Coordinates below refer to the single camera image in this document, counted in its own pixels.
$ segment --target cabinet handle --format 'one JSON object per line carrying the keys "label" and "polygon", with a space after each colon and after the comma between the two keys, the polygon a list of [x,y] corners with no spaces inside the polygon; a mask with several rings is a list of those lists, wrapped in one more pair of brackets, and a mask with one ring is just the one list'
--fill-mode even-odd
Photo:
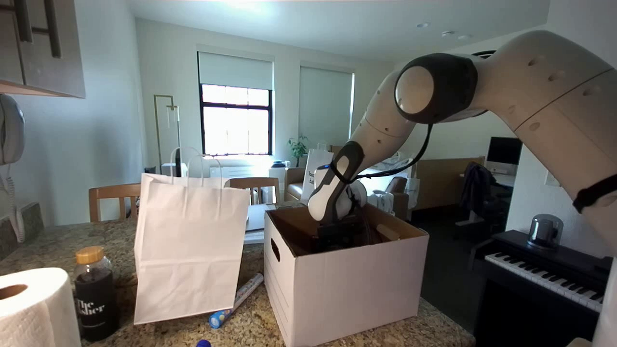
{"label": "cabinet handle", "polygon": [[56,8],[54,7],[54,0],[44,0],[44,4],[51,56],[54,58],[61,58],[62,51],[60,50],[60,35],[58,34],[58,23],[56,21]]}
{"label": "cabinet handle", "polygon": [[28,5],[26,0],[15,0],[15,17],[17,18],[17,31],[21,42],[32,43],[32,26],[28,17]]}

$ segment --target potted plant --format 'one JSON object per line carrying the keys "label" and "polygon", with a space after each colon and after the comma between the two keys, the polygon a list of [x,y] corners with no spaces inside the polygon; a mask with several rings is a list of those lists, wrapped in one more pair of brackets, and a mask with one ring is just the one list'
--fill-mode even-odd
{"label": "potted plant", "polygon": [[289,147],[291,147],[291,152],[294,158],[296,158],[296,167],[300,165],[300,157],[308,153],[306,144],[302,143],[302,140],[307,141],[308,139],[309,138],[307,138],[306,136],[300,134],[297,141],[294,141],[293,138],[290,138],[289,141],[287,141]]}

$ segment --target gold jar lid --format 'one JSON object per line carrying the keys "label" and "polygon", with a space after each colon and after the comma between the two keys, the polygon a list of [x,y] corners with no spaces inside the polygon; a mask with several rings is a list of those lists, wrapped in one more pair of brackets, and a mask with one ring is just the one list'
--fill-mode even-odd
{"label": "gold jar lid", "polygon": [[94,262],[100,261],[105,256],[105,252],[103,251],[103,247],[101,246],[90,246],[81,248],[79,251],[75,253],[75,259],[77,260],[77,264],[92,264]]}

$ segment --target paper towel roll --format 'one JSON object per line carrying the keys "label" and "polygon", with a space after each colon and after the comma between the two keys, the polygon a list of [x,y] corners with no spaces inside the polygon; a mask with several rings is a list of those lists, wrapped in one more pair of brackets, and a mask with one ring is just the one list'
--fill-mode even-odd
{"label": "paper towel roll", "polygon": [[0,277],[0,346],[81,346],[66,271],[48,267]]}

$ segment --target dark floor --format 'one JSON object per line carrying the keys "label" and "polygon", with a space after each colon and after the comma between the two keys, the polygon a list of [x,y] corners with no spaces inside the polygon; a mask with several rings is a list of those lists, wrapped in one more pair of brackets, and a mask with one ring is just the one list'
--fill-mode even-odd
{"label": "dark floor", "polygon": [[484,280],[471,273],[467,264],[471,248],[489,236],[485,225],[460,228],[454,224],[467,216],[456,209],[417,214],[412,224],[430,235],[422,297],[473,333]]}

